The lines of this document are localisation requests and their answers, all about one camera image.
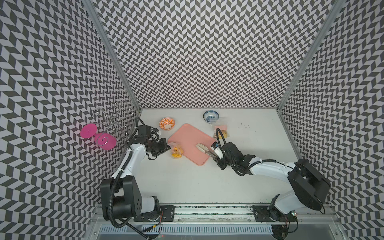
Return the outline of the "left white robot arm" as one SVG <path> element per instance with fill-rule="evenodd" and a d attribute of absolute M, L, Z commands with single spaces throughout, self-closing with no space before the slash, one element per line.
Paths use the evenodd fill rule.
<path fill-rule="evenodd" d="M 156 196 L 143 197 L 135 178 L 139 163 L 149 155 L 156 159 L 170 150 L 165 138 L 135 136 L 127 142 L 125 155 L 115 173 L 102 181 L 100 194 L 103 217 L 115 228 L 126 226 L 140 216 L 157 221 L 162 213 Z"/>

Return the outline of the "metal tongs white tips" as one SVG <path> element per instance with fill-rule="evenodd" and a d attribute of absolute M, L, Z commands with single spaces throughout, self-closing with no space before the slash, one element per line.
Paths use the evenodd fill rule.
<path fill-rule="evenodd" d="M 198 143 L 196 145 L 196 147 L 203 153 L 205 153 L 206 155 L 212 157 L 213 159 L 214 158 L 217 158 L 218 156 L 216 155 L 215 152 L 213 152 L 212 150 L 209 150 L 205 145 L 201 144 L 201 143 Z"/>

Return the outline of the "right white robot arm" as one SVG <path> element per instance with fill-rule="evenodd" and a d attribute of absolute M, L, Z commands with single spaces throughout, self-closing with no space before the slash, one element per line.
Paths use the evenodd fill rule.
<path fill-rule="evenodd" d="M 230 166 L 241 177 L 262 175 L 290 184 L 291 190 L 274 196 L 267 207 L 268 216 L 274 222 L 297 209 L 309 208 L 325 213 L 324 202 L 331 188 L 331 182 L 307 160 L 295 163 L 281 163 L 276 160 L 262 160 L 254 155 L 233 153 L 230 150 L 212 148 L 217 155 L 215 162 L 224 170 Z"/>

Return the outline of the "clear resealable bag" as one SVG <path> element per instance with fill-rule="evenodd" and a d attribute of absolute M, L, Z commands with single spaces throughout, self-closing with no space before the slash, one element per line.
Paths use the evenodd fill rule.
<path fill-rule="evenodd" d="M 216 129 L 219 129 L 222 132 L 222 135 L 224 138 L 228 138 L 230 136 L 230 134 L 228 132 L 228 125 L 229 125 L 229 120 L 226 117 L 220 118 L 216 122 L 214 122 L 212 124 L 212 128 L 214 131 L 213 138 L 217 137 Z"/>
<path fill-rule="evenodd" d="M 180 159 L 183 156 L 184 150 L 182 148 L 181 143 L 179 143 L 179 142 L 171 142 L 171 143 L 168 143 L 168 145 L 171 147 L 171 156 L 172 156 L 172 158 Z"/>

